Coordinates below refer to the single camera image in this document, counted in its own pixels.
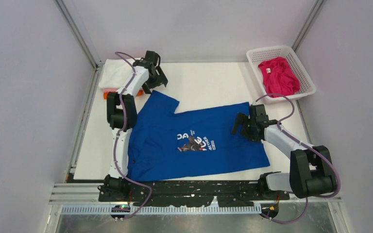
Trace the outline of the blue panda print t-shirt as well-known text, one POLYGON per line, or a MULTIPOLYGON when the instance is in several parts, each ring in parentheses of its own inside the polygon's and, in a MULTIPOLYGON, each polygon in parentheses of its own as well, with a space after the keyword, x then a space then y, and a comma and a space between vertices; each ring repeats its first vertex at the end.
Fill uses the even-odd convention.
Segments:
POLYGON ((179 101, 153 91, 133 128, 128 177, 157 181, 268 167, 264 146, 232 134, 237 114, 249 103, 177 113, 179 101))

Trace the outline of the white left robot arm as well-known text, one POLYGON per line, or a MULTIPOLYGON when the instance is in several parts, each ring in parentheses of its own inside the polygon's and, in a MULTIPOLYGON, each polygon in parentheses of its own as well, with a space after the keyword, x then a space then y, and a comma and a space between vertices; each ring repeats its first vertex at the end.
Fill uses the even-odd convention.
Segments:
POLYGON ((146 51, 143 57, 134 59, 132 63, 125 59, 130 55, 120 51, 115 54, 130 66, 132 73, 122 87, 108 93, 106 98, 106 117, 112 130, 113 149, 111 167, 104 185, 111 189, 111 195, 116 200, 123 201, 129 197, 130 184, 152 191, 151 187, 127 177, 130 135, 137 123, 135 98, 140 89, 151 94, 152 89, 166 86, 168 80, 160 67, 161 57, 155 51, 146 51))

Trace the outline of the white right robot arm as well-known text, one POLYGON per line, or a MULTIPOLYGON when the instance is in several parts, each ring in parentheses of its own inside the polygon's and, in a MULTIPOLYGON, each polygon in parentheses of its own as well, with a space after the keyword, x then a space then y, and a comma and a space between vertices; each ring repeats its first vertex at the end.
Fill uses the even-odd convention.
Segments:
POLYGON ((338 190, 329 149, 304 143, 288 132, 282 121, 269 119, 263 104, 249 106, 249 113, 238 113, 231 133, 239 132, 253 142, 268 142, 290 160, 289 172, 269 172, 260 175, 258 194, 271 199, 277 191, 294 194, 298 198, 327 198, 338 190))

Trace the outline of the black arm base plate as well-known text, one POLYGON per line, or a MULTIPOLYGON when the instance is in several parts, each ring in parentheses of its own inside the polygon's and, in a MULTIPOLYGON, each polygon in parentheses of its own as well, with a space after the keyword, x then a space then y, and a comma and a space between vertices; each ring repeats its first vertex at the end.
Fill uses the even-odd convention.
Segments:
POLYGON ((288 200, 283 191, 268 191, 257 181, 155 181, 142 185, 108 178, 98 186, 100 202, 125 202, 136 207, 247 207, 252 201, 288 200))

